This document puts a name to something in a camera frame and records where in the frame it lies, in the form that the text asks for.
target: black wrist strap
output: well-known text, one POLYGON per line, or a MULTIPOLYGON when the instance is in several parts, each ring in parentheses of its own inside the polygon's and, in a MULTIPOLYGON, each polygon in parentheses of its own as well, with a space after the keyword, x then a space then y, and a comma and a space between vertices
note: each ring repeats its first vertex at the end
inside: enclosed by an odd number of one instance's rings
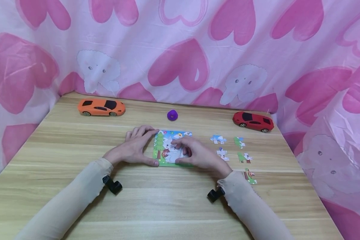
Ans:
POLYGON ((214 189, 210 190, 207 197, 212 203, 214 203, 217 199, 219 199, 219 197, 223 196, 224 194, 224 190, 221 187, 218 187, 216 191, 214 189))
POLYGON ((118 194, 121 191, 121 189, 123 188, 123 186, 120 184, 119 181, 113 182, 109 175, 106 175, 105 177, 103 177, 103 183, 115 195, 118 194))

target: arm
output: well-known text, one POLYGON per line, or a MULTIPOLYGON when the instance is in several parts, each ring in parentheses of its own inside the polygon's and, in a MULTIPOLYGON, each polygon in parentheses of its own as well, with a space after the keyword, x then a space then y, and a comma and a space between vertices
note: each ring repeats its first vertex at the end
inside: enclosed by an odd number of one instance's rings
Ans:
POLYGON ((61 239, 100 194, 104 187, 102 178, 112 169, 112 164, 104 158, 91 162, 28 222, 15 240, 61 239))
POLYGON ((158 132, 151 126, 135 127, 125 142, 91 162, 58 195, 51 199, 19 232, 15 240, 60 240, 104 187, 102 178, 110 175, 120 161, 158 166, 158 161, 143 155, 143 147, 158 132))
POLYGON ((293 237, 284 223, 271 208, 254 192, 241 172, 232 171, 227 162, 218 157, 200 141, 185 136, 172 141, 177 147, 184 146, 188 158, 180 158, 176 163, 213 170, 225 192, 228 205, 246 225, 255 240, 292 240, 293 237))
POLYGON ((228 205, 246 225, 254 239, 294 239, 284 223, 256 194, 241 172, 233 171, 217 183, 223 188, 228 205))

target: person's left hand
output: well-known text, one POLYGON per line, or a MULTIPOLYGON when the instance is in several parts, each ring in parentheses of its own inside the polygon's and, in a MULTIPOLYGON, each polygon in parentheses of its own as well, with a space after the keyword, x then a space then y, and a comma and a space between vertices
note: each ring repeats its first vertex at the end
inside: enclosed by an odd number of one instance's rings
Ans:
POLYGON ((117 147, 110 149, 103 158, 107 159, 112 165, 121 161, 129 163, 144 163, 149 166, 158 166, 156 159, 146 157, 143 154, 143 147, 148 140, 159 132, 151 126, 135 127, 133 131, 127 132, 125 142, 117 147))

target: toy car window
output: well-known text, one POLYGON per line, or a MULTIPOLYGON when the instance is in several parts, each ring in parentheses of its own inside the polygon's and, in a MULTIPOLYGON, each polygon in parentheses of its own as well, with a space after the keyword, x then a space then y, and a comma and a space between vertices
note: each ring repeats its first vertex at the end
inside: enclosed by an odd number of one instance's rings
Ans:
POLYGON ((91 105, 93 101, 84 101, 83 106, 91 105))
POLYGON ((270 121, 269 119, 263 118, 263 121, 264 121, 265 123, 268 123, 269 125, 271 124, 271 121, 270 121))
POLYGON ((107 111, 106 108, 103 108, 103 107, 95 107, 96 109, 99 109, 99 110, 104 110, 104 111, 107 111))
POLYGON ((115 102, 115 101, 107 100, 106 103, 104 104, 104 107, 113 110, 113 109, 116 108, 116 102, 115 102))
POLYGON ((251 113, 243 113, 243 120, 244 121, 251 121, 252 118, 252 114, 251 113))

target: purple play dough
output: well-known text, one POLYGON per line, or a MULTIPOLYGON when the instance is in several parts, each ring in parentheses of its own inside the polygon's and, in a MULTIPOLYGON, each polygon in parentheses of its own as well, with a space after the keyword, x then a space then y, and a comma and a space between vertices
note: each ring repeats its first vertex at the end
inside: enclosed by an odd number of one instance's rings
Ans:
POLYGON ((167 118, 169 121, 175 121, 178 117, 177 112, 175 111, 175 109, 172 109, 171 111, 169 111, 167 113, 167 118))

